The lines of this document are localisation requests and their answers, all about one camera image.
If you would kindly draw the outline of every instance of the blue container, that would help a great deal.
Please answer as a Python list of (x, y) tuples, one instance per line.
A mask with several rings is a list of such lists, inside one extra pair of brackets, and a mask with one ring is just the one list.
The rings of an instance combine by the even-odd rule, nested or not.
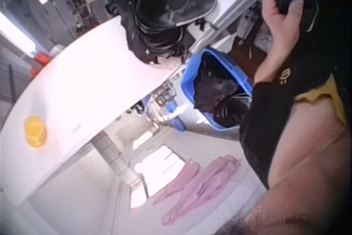
[[(233, 60), (231, 60), (226, 53), (219, 52), (213, 48), (205, 48), (203, 51), (201, 51), (200, 53), (194, 54), (190, 58), (190, 62), (187, 65), (186, 71), (181, 81), (182, 92), (185, 94), (187, 99), (193, 105), (194, 105), (194, 94), (195, 94), (194, 80), (198, 76), (199, 66), (202, 62), (202, 56), (206, 52), (213, 55), (214, 58), (217, 59), (225, 67), (225, 69), (231, 73), (234, 79), (238, 82), (238, 84), (243, 88), (243, 90), (249, 96), (252, 95), (253, 83), (250, 80), (250, 78), (242, 71), (242, 69), (239, 68), (237, 64), (233, 62)], [(213, 114), (211, 113), (202, 113), (202, 114), (209, 121), (209, 124), (214, 129), (219, 130), (221, 132), (239, 127), (239, 125), (237, 125), (231, 128), (225, 128), (214, 121)]]

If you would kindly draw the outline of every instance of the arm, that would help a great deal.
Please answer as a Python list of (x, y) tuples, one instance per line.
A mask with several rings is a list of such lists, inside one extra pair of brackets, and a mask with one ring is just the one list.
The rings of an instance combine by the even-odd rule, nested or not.
[(273, 44), (255, 74), (256, 84), (271, 82), (289, 57), (299, 39), (299, 24), (303, 13), (303, 0), (292, 1), (287, 15), (279, 12), (276, 0), (262, 0), (262, 4), (263, 18), (273, 35)]

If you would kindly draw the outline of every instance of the yellow container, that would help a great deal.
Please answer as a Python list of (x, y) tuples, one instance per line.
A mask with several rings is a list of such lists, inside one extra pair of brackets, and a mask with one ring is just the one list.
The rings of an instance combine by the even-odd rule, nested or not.
[(24, 122), (25, 138), (32, 147), (40, 147), (46, 141), (46, 128), (37, 116), (30, 116)]

